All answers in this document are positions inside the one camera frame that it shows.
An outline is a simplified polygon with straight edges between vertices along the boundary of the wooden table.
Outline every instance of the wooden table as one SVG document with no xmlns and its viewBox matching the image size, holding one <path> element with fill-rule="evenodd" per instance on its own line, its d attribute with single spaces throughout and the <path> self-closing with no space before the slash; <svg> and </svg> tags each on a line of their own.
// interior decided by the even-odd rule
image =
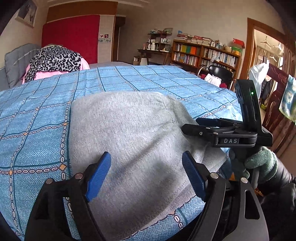
<svg viewBox="0 0 296 241">
<path fill-rule="evenodd" d="M 155 50 L 148 50 L 148 49 L 138 49 L 140 53 L 140 63 L 142 58 L 147 59 L 147 65 L 149 65 L 149 58 L 151 58 L 152 54 L 158 54 L 158 55 L 165 55 L 165 60 L 163 62 L 163 65 L 169 65 L 170 64 L 170 52 L 163 52 L 163 51 L 155 51 Z"/>
</svg>

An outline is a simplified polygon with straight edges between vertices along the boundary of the red curtain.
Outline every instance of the red curtain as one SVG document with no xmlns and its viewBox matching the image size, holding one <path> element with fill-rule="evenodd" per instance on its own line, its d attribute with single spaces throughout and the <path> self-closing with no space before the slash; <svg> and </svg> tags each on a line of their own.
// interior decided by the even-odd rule
<svg viewBox="0 0 296 241">
<path fill-rule="evenodd" d="M 81 54 L 89 63 L 98 61 L 99 15 L 78 16 L 46 23 L 42 47 L 59 44 Z"/>
</svg>

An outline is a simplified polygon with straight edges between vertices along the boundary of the silver bolt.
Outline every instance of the silver bolt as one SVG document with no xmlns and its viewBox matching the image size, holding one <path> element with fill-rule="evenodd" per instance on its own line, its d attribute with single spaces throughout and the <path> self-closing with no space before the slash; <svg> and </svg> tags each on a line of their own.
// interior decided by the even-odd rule
<svg viewBox="0 0 296 241">
<path fill-rule="evenodd" d="M 211 172 L 210 174 L 211 178 L 217 179 L 219 177 L 219 175 L 215 172 Z"/>
<path fill-rule="evenodd" d="M 242 177 L 242 178 L 241 178 L 241 181 L 242 181 L 243 183 L 248 183 L 248 179 L 246 179 L 245 177 Z"/>
<path fill-rule="evenodd" d="M 51 184 L 54 180 L 52 178 L 46 179 L 45 183 L 46 184 Z"/>
<path fill-rule="evenodd" d="M 79 172 L 75 174 L 75 179 L 81 179 L 83 178 L 83 173 Z"/>
</svg>

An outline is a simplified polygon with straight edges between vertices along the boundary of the blue gripper pad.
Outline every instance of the blue gripper pad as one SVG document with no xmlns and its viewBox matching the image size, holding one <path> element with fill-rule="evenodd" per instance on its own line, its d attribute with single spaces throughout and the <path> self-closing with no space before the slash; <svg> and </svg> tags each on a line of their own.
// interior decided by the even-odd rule
<svg viewBox="0 0 296 241">
<path fill-rule="evenodd" d="M 189 181 L 193 187 L 196 196 L 200 197 L 202 200 L 205 199 L 206 184 L 203 180 L 201 174 L 196 169 L 196 163 L 189 151 L 185 151 L 182 155 L 182 165 L 185 172 L 189 178 Z"/>
<path fill-rule="evenodd" d="M 87 192 L 85 197 L 88 202 L 95 198 L 103 185 L 103 182 L 107 176 L 107 173 L 111 167 L 111 155 L 109 152 L 104 152 L 98 161 L 96 171 L 92 175 L 91 179 L 87 183 Z"/>
</svg>

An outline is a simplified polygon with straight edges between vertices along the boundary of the leopard print fabric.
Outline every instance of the leopard print fabric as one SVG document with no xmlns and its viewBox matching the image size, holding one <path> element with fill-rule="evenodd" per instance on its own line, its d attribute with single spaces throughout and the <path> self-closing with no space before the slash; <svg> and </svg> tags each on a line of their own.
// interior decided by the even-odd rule
<svg viewBox="0 0 296 241">
<path fill-rule="evenodd" d="M 39 50 L 30 60 L 30 69 L 25 76 L 25 83 L 35 79 L 38 71 L 80 70 L 82 56 L 61 46 L 49 46 Z"/>
</svg>

